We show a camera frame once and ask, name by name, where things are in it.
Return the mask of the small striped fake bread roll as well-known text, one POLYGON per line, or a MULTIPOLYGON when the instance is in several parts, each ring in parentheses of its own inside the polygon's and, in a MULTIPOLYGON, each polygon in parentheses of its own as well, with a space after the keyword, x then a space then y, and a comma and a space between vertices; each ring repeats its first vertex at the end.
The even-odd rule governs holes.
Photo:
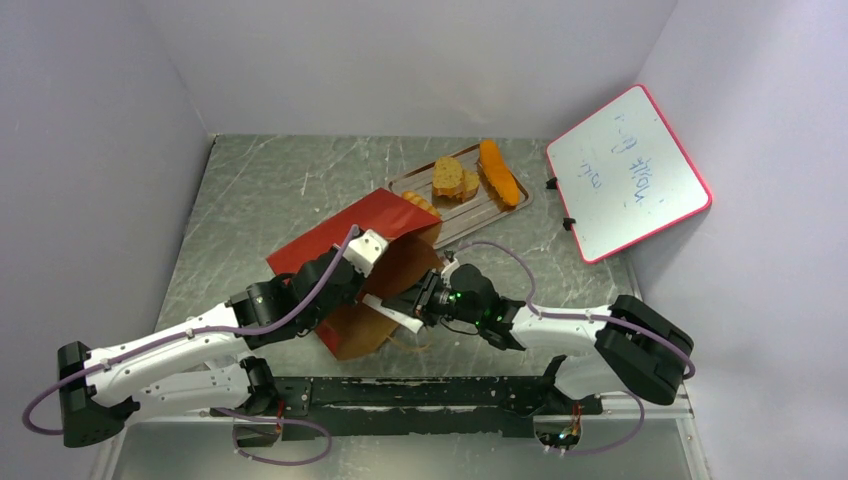
POLYGON ((404 191, 401 194, 401 197, 409 203, 415 205, 416 207, 428 212, 430 215, 436 218, 441 217, 441 214, 438 209, 430 201, 421 196, 418 192, 411 190, 404 191))

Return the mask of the metal tongs white handle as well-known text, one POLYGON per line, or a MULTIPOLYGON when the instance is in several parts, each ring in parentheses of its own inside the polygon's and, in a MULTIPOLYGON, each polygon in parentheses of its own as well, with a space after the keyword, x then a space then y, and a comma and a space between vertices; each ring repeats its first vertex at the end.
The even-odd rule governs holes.
POLYGON ((374 295, 366 294, 363 297, 362 302, 372 310, 387 317, 388 319, 394 321, 398 325, 406 328, 414 334, 417 334, 419 330, 424 326, 424 323, 420 319, 411 317, 404 313, 383 306, 382 300, 374 295))

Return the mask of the red paper bag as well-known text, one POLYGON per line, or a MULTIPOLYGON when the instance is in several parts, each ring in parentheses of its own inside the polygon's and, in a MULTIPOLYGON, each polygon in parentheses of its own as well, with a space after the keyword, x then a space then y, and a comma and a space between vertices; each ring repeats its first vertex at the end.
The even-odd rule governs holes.
MULTIPOLYGON (((424 209, 378 188, 344 210, 271 253, 266 262, 275 274, 294 273, 306 261, 340 243, 355 224, 380 234, 388 242, 362 292, 381 299, 413 286, 427 271, 441 265, 435 242, 442 221, 424 209)), ((315 330, 338 361, 366 356, 378 349, 399 324, 364 304, 343 305, 315 330)))

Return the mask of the round fake bread slice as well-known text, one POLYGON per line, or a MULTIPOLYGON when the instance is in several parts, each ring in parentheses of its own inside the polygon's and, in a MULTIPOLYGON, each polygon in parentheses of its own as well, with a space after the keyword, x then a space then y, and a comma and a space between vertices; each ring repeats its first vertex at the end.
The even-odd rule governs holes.
POLYGON ((466 202, 473 198, 478 193, 479 187, 479 175, 474 171, 465 169, 463 171, 463 190, 459 196, 460 201, 466 202))

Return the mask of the long orange fake bread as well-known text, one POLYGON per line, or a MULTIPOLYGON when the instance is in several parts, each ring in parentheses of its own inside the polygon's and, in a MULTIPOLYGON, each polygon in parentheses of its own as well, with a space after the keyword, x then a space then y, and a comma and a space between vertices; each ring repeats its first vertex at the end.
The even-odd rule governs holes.
POLYGON ((510 207, 517 206, 521 201, 521 191, 494 140, 485 139, 479 143, 479 158, 488 183, 501 201, 510 207))

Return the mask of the fake bread piece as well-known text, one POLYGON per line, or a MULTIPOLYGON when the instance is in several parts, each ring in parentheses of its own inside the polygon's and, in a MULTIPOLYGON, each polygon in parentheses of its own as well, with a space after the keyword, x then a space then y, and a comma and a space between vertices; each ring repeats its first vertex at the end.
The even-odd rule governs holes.
POLYGON ((459 200, 464 191, 464 168, 455 158, 445 156, 434 163, 432 192, 437 197, 459 200))

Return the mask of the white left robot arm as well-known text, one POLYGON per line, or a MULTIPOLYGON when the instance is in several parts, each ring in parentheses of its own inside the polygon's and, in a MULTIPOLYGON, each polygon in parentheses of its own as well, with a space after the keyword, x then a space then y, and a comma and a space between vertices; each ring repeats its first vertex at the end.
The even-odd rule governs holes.
POLYGON ((353 303, 384 251, 356 240, 140 340, 62 347, 59 374, 69 381, 59 390, 64 445, 94 445, 134 423, 206 407, 268 413, 278 392, 256 349, 307 333, 353 303))

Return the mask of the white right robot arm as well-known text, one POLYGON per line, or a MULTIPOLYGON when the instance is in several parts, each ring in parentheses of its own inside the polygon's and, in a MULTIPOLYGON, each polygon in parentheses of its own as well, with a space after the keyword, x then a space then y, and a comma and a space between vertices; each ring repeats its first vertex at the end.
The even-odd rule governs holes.
POLYGON ((670 405, 687 377, 693 339, 642 300, 620 295, 609 306, 544 308, 499 294, 478 268, 431 270, 407 290, 367 306, 416 332, 463 322, 499 350, 556 350, 552 379, 539 391, 550 413, 565 413, 588 396, 626 391, 670 405))

